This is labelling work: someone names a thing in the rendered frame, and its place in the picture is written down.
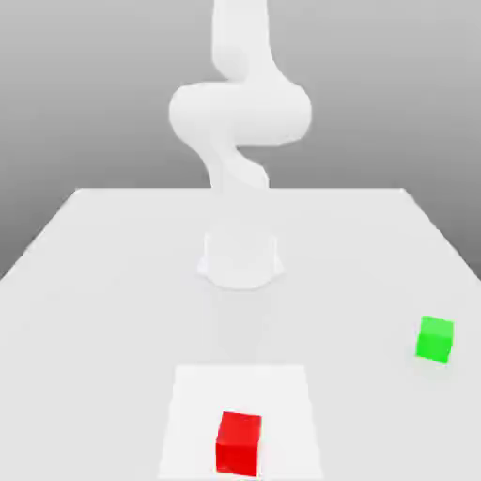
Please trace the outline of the small red cube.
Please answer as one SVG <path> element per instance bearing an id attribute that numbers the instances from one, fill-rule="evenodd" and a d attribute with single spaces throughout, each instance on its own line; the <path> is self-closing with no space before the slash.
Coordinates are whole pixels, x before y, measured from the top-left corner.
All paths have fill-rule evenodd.
<path id="1" fill-rule="evenodd" d="M 218 473 L 257 477 L 261 426 L 259 415 L 223 412 L 215 442 Z"/>

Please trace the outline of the small green cube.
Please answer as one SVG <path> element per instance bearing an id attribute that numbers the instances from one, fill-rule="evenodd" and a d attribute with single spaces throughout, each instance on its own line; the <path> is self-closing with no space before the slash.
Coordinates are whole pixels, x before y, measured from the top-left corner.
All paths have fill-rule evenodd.
<path id="1" fill-rule="evenodd" d="M 454 340 L 455 323 L 449 319 L 422 316 L 415 355 L 447 364 Z"/>

